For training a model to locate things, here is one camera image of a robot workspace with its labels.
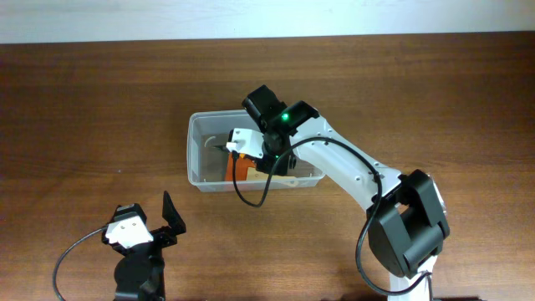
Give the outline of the orange scraper wooden handle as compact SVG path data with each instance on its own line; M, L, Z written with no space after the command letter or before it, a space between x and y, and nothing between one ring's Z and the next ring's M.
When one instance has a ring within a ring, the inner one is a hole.
M236 167L235 180L240 190L251 191L261 190L265 187L268 179L268 173L256 170L256 164L248 158L238 157L236 164L233 164L232 156L228 156L227 171L223 182L223 191L232 191L234 189L232 181L232 170ZM297 187L298 182L295 176L273 176L270 183L271 188Z

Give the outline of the orange black long-nose pliers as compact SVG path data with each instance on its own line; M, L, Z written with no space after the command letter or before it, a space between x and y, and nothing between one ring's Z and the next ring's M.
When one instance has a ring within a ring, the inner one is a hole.
M225 145L214 145L213 148L218 149L220 151L229 152L229 150L227 149Z

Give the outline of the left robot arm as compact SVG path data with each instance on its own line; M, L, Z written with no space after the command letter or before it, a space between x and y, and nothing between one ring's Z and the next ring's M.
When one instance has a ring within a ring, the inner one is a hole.
M104 227L101 241L123 256L114 270L115 300L162 301L166 299L165 259L162 250L177 244L186 224L171 196L163 192L163 227L149 230L141 205L118 206Z

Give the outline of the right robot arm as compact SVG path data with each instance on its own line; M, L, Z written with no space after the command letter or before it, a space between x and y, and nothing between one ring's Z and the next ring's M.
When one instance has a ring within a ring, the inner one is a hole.
M284 176L293 158L319 168L366 214L355 246L364 282L389 300L432 300L432 270L450 235L446 205L429 174L388 167L338 134L311 105L288 106L265 85L243 109L256 130L235 129L233 158L248 157L269 178Z

